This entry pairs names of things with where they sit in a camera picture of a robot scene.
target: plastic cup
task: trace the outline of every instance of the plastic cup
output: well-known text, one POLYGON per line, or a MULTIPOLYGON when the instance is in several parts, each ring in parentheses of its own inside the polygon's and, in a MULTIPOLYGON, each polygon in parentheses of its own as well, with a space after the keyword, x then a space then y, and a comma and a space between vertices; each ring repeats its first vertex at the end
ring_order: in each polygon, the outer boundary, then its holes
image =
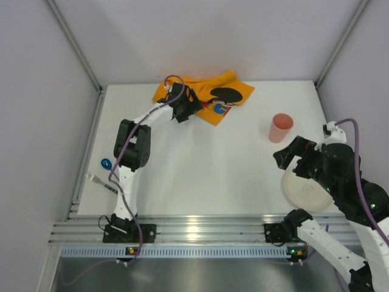
POLYGON ((276 114, 270 126, 269 140, 280 143, 293 127, 293 119, 287 114, 276 114))

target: silver fork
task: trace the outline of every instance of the silver fork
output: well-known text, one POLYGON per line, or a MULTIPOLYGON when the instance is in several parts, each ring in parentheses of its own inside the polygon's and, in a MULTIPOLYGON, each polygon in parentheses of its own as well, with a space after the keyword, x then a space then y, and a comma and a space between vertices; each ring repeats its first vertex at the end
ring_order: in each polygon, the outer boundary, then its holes
POLYGON ((85 177, 90 179, 91 181, 93 181, 94 183, 96 184, 101 184, 102 186, 104 186, 106 189, 114 192, 115 194, 118 194, 118 191, 115 190, 113 187, 111 187, 109 184, 106 184, 105 182, 103 182, 98 176, 95 176, 93 174, 91 174, 90 172, 88 172, 87 174, 85 174, 85 177))

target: yellow towel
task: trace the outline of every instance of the yellow towel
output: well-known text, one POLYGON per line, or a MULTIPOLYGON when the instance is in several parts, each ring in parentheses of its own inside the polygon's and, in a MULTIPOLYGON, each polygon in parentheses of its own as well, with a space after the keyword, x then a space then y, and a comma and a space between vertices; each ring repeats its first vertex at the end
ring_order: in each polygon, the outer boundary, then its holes
MULTIPOLYGON (((217 126, 223 117, 229 112, 231 106, 242 105, 254 90, 253 86, 240 82, 233 70, 213 78, 193 79, 183 77, 184 82, 194 90, 204 109, 196 114, 202 119, 217 126)), ((172 77, 168 84, 180 82, 172 77)), ((153 102, 166 97, 167 91, 162 82, 153 97, 153 102)))

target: blue egg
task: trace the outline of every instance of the blue egg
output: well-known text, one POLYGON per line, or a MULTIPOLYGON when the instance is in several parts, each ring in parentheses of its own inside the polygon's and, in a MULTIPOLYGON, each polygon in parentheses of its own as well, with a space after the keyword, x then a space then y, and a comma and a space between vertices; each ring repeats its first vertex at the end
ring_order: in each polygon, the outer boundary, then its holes
POLYGON ((108 158, 102 160, 102 167, 106 170, 112 169, 112 162, 108 158))

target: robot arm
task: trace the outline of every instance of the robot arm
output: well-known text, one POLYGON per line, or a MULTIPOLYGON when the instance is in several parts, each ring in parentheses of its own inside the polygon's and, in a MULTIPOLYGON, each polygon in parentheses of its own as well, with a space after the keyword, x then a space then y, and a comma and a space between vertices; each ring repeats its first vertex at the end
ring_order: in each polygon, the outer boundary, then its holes
POLYGON ((182 84, 173 83, 167 98, 158 101, 151 111, 134 120, 121 121, 114 147, 116 158, 123 151, 130 132, 138 123, 143 122, 137 126, 135 134, 125 148, 119 162, 119 184, 123 189, 123 195, 119 192, 111 221, 106 225, 103 242, 132 242, 131 240, 135 240, 136 226, 125 206, 123 196, 132 213, 136 216, 138 182, 142 167, 147 164, 150 157, 152 133, 169 120, 176 119, 181 123, 202 109, 202 104, 192 89, 185 85, 184 93, 177 99, 181 91, 182 84))
MULTIPOLYGON (((351 292, 388 290, 389 247, 370 223, 357 193, 354 152, 345 145, 343 130, 331 122, 324 127, 331 136, 317 145, 297 136, 285 149, 274 153, 277 165, 286 169, 294 156, 301 159, 293 171, 297 176, 317 181, 334 199, 355 229, 367 261, 355 255, 329 234, 304 210, 293 210, 282 222, 290 240, 299 238, 315 248, 349 285, 351 292)), ((372 182, 361 179, 362 189, 374 219, 389 236, 389 197, 372 182)))

